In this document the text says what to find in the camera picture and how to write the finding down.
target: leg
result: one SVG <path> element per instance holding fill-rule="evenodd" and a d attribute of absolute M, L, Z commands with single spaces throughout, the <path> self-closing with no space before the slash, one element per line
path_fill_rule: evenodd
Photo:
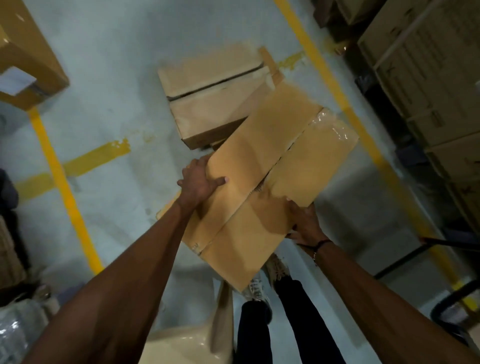
<path fill-rule="evenodd" d="M 242 292 L 248 300 L 241 308 L 239 335 L 235 364 L 273 362 L 268 324 L 272 321 L 272 309 L 264 294 L 260 275 L 256 275 Z"/>
<path fill-rule="evenodd" d="M 248 301 L 241 308 L 235 364 L 272 363 L 268 308 L 263 301 Z"/>
<path fill-rule="evenodd" d="M 265 264 L 270 284 L 282 301 L 292 326 L 303 364 L 345 364 L 342 354 L 325 322 L 311 302 L 301 283 L 276 255 Z"/>

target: black pants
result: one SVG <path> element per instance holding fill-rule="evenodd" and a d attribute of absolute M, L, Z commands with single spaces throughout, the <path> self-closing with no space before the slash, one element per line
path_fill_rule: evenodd
<path fill-rule="evenodd" d="M 302 363 L 344 364 L 340 350 L 301 283 L 283 277 L 275 284 L 275 291 L 292 326 Z M 267 318 L 265 302 L 249 301 L 242 306 L 235 364 L 272 363 Z"/>

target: foot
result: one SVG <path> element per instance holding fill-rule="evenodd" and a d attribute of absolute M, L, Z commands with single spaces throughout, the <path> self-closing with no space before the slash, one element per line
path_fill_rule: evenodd
<path fill-rule="evenodd" d="M 290 270 L 288 269 L 287 265 L 282 262 L 275 253 L 268 258 L 262 269 L 267 275 L 270 285 L 274 290 L 276 282 L 281 280 L 283 277 L 290 276 Z"/>
<path fill-rule="evenodd" d="M 272 321 L 272 307 L 270 306 L 270 300 L 264 292 L 264 286 L 260 278 L 260 273 L 257 273 L 255 277 L 253 277 L 247 288 L 245 288 L 241 294 L 247 299 L 247 301 L 265 302 L 269 311 L 267 314 L 267 322 L 270 323 L 270 321 Z"/>

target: concrete floor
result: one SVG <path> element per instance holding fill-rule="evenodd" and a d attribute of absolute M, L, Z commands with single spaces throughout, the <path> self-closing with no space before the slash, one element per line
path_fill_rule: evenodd
<path fill-rule="evenodd" d="M 200 151 L 178 138 L 156 69 L 162 62 L 250 39 L 265 45 L 276 61 L 302 51 L 272 0 L 25 0 L 56 52 L 72 85 L 39 107 L 61 162 L 115 140 L 131 152 L 78 177 L 69 177 L 88 232 L 104 265 L 112 262 L 155 221 L 155 213 L 177 191 L 181 168 Z M 385 158 L 393 144 L 353 84 L 343 60 L 327 49 L 329 35 L 312 18 L 308 0 L 290 0 L 338 78 L 343 91 Z M 335 112 L 341 110 L 305 58 L 286 78 Z M 0 105 L 0 166 L 14 182 L 49 173 L 25 113 Z M 415 233 L 361 145 L 351 153 L 317 207 L 325 232 L 375 273 L 418 246 Z M 21 233 L 36 269 L 56 291 L 92 277 L 87 260 L 52 189 L 18 208 Z M 345 306 L 322 273 L 290 241 L 278 248 L 300 279 L 348 363 L 378 362 Z M 203 322 L 212 310 L 214 272 L 184 245 L 165 291 L 156 328 Z M 385 282 L 427 314 L 447 284 L 427 258 L 417 259 Z M 272 300 L 275 363 L 299 363 L 293 333 L 280 301 Z M 243 303 L 236 296 L 236 323 Z"/>

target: forearm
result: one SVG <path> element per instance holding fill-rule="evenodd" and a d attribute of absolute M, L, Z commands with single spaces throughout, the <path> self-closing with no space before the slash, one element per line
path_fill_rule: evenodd
<path fill-rule="evenodd" d="M 383 363 L 478 363 L 465 346 L 327 243 L 316 263 Z"/>
<path fill-rule="evenodd" d="M 60 310 L 25 363 L 124 363 L 141 353 L 190 214 L 175 203 Z M 51 347 L 59 338 L 66 344 Z"/>

